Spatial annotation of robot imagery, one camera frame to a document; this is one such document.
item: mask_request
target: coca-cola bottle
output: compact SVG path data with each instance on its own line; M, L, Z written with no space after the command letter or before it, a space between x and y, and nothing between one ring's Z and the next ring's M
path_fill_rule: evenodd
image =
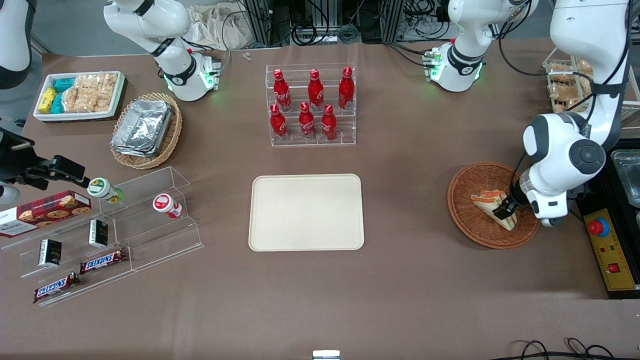
M311 78L308 86L311 111L317 113L322 111L324 106L324 87L320 82L320 72L317 69L311 69L309 77Z
M275 69L273 79L275 79L273 92L276 94L276 102L280 105L280 109L282 111L291 110L291 91L289 91L289 84L282 75L282 70Z
M283 142L289 139L289 130L287 130L286 120L284 115L280 113L278 105L272 104L269 108L271 112L271 128L275 134L276 141Z
M314 115L309 112L309 103L303 101L300 104L300 129L302 130L302 137L307 140L312 140L316 137L316 129L314 128Z
M322 133L325 139L335 140L336 125L337 120L333 114L333 106L327 104L324 106L324 115L322 116Z
M338 86L338 106L343 110L353 109L353 93L355 91L355 84L351 76L353 75L353 69L351 67L344 67L342 70L342 80L340 80L340 86Z

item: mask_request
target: acrylic bottle display rack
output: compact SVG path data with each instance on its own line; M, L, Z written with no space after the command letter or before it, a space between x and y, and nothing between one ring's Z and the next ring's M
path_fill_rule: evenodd
M342 70L347 66L353 69L353 75L351 78L355 84L352 110L343 110L338 107L338 87L340 80L342 79ZM280 69L282 71L284 79L289 85L289 90L291 91L291 110L288 112L282 112L282 115L284 115L286 119L285 123L289 131L289 139L285 141L278 141L276 139L276 135L269 123L271 118L269 106L276 104L276 97L273 91L273 85L275 84L273 71L276 69ZM306 140L302 136L298 116L300 115L300 103L303 101L309 102L307 87L309 85L309 71L311 69L317 69L320 73L320 81L324 86L324 103L331 104L333 106L333 114L337 120L337 136L334 140L326 140L322 135L322 112L313 113L316 137L312 140ZM269 129L271 146L344 146L356 144L356 94L358 92L358 84L356 81L356 65L354 63L267 65L265 85L267 98L267 104L265 107L267 119L266 126Z
M54 295L40 299L37 304L50 306L94 290L125 276L135 274L171 258L203 247L198 225L187 211L185 196L180 189L189 185L173 167L137 177L116 185L124 197L118 204L92 198L93 213L52 230L47 227L33 235L6 245L3 249L20 254L20 276L31 281L33 289L63 279L71 272L78 274L80 283ZM153 208L160 193L169 194L182 205L182 214L170 218ZM90 222L100 220L108 225L108 246L100 249L89 244ZM40 242L44 239L62 243L60 265L38 265ZM127 261L113 263L80 274L81 263L86 263L118 249L124 249Z

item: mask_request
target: round wicker basket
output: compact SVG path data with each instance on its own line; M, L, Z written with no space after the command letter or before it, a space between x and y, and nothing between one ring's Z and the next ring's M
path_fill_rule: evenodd
M156 156L154 156L153 158L143 158L140 156L120 154L119 152L111 149L113 157L115 157L119 163L127 165L128 167L145 170L148 168L154 168L164 163L175 149L175 146L178 144L178 138L180 137L180 131L182 131L182 114L180 114L180 108L178 108L178 104L176 104L175 100L165 94L153 93L142 95L141 97L137 98L137 100L162 100L164 102L167 102L168 104L171 104L171 106L173 107L173 113L171 114L171 118L169 120L170 123L166 128L162 144L160 145L160 151ZM127 107L118 117L118 122L113 129L113 134L118 131L118 127L122 122L122 118L124 117L124 114L127 112L132 103L133 101L130 102L129 105L127 105Z
M472 201L471 195L482 190L508 193L513 169L494 162L473 163L462 168L449 183L449 213L460 230L471 240L492 249L512 249L529 241L538 231L540 221L532 211L516 208L518 223L508 231L485 214Z

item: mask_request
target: white bottle with green cap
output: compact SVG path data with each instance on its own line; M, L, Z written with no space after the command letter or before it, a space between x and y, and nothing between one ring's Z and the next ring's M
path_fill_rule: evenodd
M86 191L89 193L89 195L97 197L98 199L105 200L112 204L115 204L116 202L120 202L120 200L122 200L122 190L118 189L115 186L112 186L111 183L103 177L96 177L95 179L91 180Z

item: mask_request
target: brown tablecloth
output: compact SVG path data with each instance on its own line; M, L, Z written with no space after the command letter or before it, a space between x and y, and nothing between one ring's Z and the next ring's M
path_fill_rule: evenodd
M505 41L531 71L549 40ZM541 78L512 71L497 44L468 91L452 94L382 45L285 47L234 53L220 90L180 102L174 166L192 183L187 205L205 247L62 304L32 305L33 280L0 252L4 359L488 359L517 340L566 350L563 338L638 356L640 304L604 300L583 225L572 217L515 250L484 249L451 220L451 177L475 161L514 165L522 131L550 110ZM167 92L151 56L45 56L44 74L119 70L124 101ZM267 64L355 61L358 144L273 149ZM88 176L144 174L109 151L113 122L42 124L24 135L38 154L63 154ZM358 251L257 253L247 245L252 181L268 174L354 173L362 179L365 245ZM52 183L50 192L71 186ZM42 192L22 187L22 200ZM310 223L310 231L323 225Z

